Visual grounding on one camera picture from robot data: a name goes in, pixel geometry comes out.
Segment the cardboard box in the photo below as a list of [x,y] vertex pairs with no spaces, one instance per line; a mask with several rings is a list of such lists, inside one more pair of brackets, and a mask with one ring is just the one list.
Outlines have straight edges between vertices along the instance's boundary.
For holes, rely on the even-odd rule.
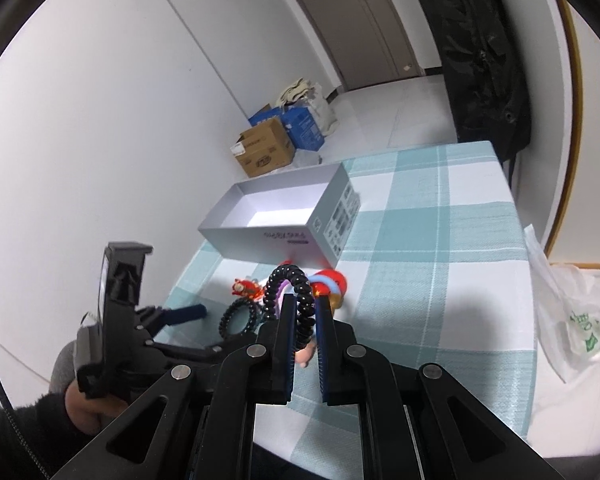
[[359,209],[343,165],[327,164],[234,184],[198,230],[225,258],[333,268]]
[[255,126],[272,117],[280,118],[287,135],[297,150],[317,152],[324,144],[324,136],[307,107],[294,106],[286,110],[277,107],[261,110],[250,117],[249,122]]
[[259,176],[291,164],[296,148],[279,118],[272,118],[242,133],[231,152],[248,176]]

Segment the brown door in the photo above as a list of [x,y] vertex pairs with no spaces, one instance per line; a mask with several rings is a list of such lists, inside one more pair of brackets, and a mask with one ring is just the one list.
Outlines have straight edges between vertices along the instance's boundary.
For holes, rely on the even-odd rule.
[[418,67],[390,0],[299,0],[346,89],[417,76]]

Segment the toy figurine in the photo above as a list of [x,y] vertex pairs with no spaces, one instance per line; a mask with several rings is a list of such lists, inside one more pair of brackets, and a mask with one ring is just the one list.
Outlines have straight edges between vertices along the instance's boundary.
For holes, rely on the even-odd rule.
[[250,300],[258,301],[264,296],[264,288],[258,282],[252,280],[234,280],[232,285],[232,295],[250,298]]

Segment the black backpack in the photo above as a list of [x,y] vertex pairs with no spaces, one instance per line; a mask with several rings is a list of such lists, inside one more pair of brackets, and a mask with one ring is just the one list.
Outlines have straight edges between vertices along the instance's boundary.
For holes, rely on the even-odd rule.
[[525,73],[501,0],[425,0],[458,142],[490,140],[500,162],[529,144]]

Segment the black coiled hair tie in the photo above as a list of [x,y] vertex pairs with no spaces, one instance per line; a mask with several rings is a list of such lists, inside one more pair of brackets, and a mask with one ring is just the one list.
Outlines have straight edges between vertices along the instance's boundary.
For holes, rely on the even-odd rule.
[[238,298],[224,311],[220,323],[218,324],[218,332],[222,339],[227,338],[226,329],[229,325],[229,320],[244,306],[249,308],[249,320],[240,333],[246,334],[247,332],[253,332],[256,329],[256,323],[258,322],[258,304],[251,298]]
[[296,317],[296,346],[295,350],[302,350],[314,334],[315,314],[314,296],[312,295],[311,285],[307,276],[298,266],[280,265],[269,276],[269,281],[264,289],[264,307],[262,312],[263,322],[276,319],[276,296],[280,285],[285,280],[289,280],[296,292],[296,301],[298,303],[298,316]]

